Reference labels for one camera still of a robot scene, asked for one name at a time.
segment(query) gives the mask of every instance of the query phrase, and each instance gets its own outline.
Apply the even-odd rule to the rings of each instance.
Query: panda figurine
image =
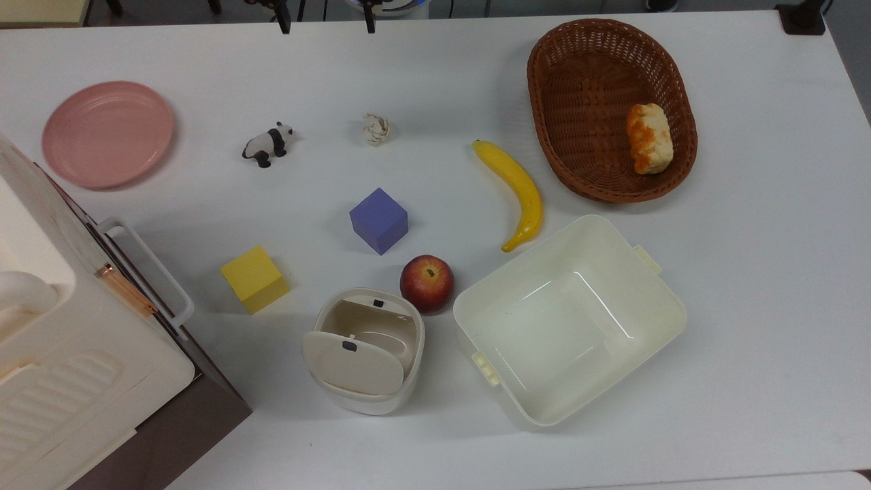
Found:
[[[285,145],[289,142],[290,136],[294,134],[294,130],[290,126],[282,125],[281,121],[275,125],[277,127],[249,140],[245,144],[245,149],[242,150],[242,158],[257,160],[257,165],[260,168],[269,168],[272,165],[269,161],[270,155],[277,157],[286,155]]]

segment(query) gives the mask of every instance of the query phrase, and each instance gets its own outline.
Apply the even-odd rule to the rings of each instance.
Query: bread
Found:
[[[639,174],[658,174],[672,162],[674,147],[662,107],[635,105],[626,118],[626,133],[635,171]]]

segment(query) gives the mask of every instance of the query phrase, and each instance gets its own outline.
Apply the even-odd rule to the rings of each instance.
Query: brown basket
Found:
[[[615,20],[558,26],[538,40],[527,79],[532,117],[557,177],[577,194],[641,202],[677,187],[696,160],[696,123],[678,67],[652,37]],[[639,175],[629,155],[626,116],[656,103],[672,132],[674,158],[661,174]]]

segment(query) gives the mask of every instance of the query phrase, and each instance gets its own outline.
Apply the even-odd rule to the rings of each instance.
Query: banana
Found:
[[[529,174],[502,148],[481,140],[472,143],[472,148],[475,149],[478,158],[501,177],[520,200],[520,220],[517,222],[517,231],[502,245],[503,252],[510,252],[517,245],[532,240],[538,235],[544,218],[541,194],[538,193],[536,183],[532,181]]]

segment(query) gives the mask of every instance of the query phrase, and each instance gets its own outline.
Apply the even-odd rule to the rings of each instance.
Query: purple cube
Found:
[[[408,233],[408,212],[378,187],[351,209],[351,224],[369,247],[384,255]]]

